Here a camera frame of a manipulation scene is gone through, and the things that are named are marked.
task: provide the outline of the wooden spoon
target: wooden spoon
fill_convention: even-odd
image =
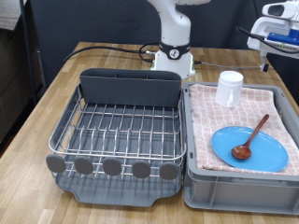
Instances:
[[[251,150],[250,150],[249,145],[250,145],[251,141],[253,140],[253,138],[255,137],[255,135],[257,134],[257,132],[260,131],[260,129],[265,124],[265,122],[269,119],[269,117],[270,116],[268,114],[263,117],[263,119],[261,120],[259,125],[255,128],[253,134],[251,135],[251,137],[247,143],[245,143],[244,145],[241,145],[241,146],[234,147],[232,149],[232,153],[236,158],[238,158],[240,160],[245,160],[251,156]]]

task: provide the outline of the white object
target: white object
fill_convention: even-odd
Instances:
[[[169,46],[184,46],[190,43],[191,21],[177,11],[177,5],[201,5],[209,3],[211,0],[148,0],[158,11],[161,25],[161,41]],[[193,69],[193,57],[188,52],[181,56],[179,60],[171,60],[167,55],[158,51],[152,70],[162,70],[175,72],[186,78],[195,74]]]
[[[222,72],[219,78],[216,102],[227,107],[237,106],[240,101],[243,79],[240,73],[234,71]]]
[[[269,15],[269,13],[268,13],[269,8],[274,7],[274,6],[284,6],[284,11],[281,16]],[[294,1],[292,1],[292,2],[289,1],[286,3],[269,4],[269,5],[265,5],[263,7],[263,14],[265,16],[276,17],[276,18],[281,18],[281,19],[285,19],[285,20],[291,20],[297,14],[297,8],[298,8],[298,2],[294,2]]]
[[[268,13],[269,8],[271,6],[283,6],[284,11],[281,16],[274,16]],[[281,43],[278,41],[271,41],[268,40],[267,37],[270,33],[275,33],[279,35],[288,35],[290,30],[299,30],[299,1],[292,0],[287,1],[285,3],[278,3],[278,4],[270,4],[263,7],[263,14],[265,17],[261,17],[258,19],[251,30],[251,33],[254,35],[259,35],[264,37],[264,41],[275,46],[282,48],[286,51],[297,51],[298,46],[292,44]],[[266,46],[264,43],[257,39],[249,38],[248,46],[250,49],[257,49],[260,50],[261,59],[263,65],[261,66],[262,70],[265,65],[265,57],[267,53],[274,53],[286,57],[291,57],[295,59],[299,59],[298,54],[290,54],[278,51],[276,49],[272,49]]]

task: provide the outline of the gray plastic tray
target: gray plastic tray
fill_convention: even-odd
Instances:
[[[184,117],[187,129],[187,169],[184,179],[185,202],[193,208],[235,210],[261,213],[299,214],[299,177],[258,175],[197,169],[189,87],[194,84],[217,86],[217,83],[184,84]],[[299,118],[281,88],[244,85],[274,93],[282,121],[299,146]]]

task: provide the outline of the wire rack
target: wire rack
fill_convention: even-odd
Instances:
[[[106,180],[116,178],[103,167],[105,159],[113,158],[121,165],[120,181],[128,177],[136,181],[132,166],[136,161],[146,161],[150,167],[148,182],[160,178],[162,183],[162,165],[181,166],[186,149],[180,143],[179,109],[85,104],[79,91],[78,95],[74,109],[65,111],[70,114],[66,125],[54,131],[63,129],[59,140],[53,144],[51,137],[49,143],[53,154],[64,159],[65,177],[78,174],[80,178],[96,179],[100,175]],[[75,164],[78,157],[88,158],[92,163],[90,175],[78,172]]]

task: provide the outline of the dish rack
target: dish rack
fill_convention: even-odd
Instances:
[[[179,191],[186,153],[180,143],[180,78],[166,76],[113,69],[81,74],[46,158],[61,189],[72,191],[79,202],[135,206],[151,206]],[[127,97],[112,96],[120,88],[127,88]],[[99,90],[105,95],[94,99]],[[152,99],[153,91],[159,99]],[[135,105],[134,94],[146,98]],[[177,100],[167,100],[170,96]]]

